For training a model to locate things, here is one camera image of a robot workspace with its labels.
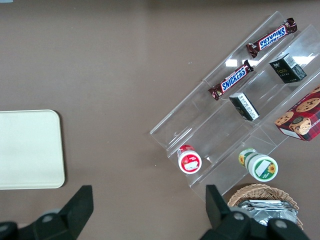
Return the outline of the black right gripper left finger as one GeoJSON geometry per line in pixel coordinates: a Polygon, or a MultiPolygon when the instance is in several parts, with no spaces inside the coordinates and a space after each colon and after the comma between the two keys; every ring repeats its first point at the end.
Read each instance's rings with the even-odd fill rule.
{"type": "Polygon", "coordinates": [[[21,240],[76,240],[94,210],[93,188],[83,185],[57,213],[42,215],[19,230],[21,240]]]}

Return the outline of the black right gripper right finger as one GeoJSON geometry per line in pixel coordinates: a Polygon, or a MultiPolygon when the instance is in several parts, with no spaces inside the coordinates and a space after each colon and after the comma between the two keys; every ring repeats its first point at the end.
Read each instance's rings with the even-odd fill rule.
{"type": "Polygon", "coordinates": [[[205,207],[211,224],[202,240],[248,240],[250,218],[239,211],[231,211],[215,185],[207,185],[205,207]]]}

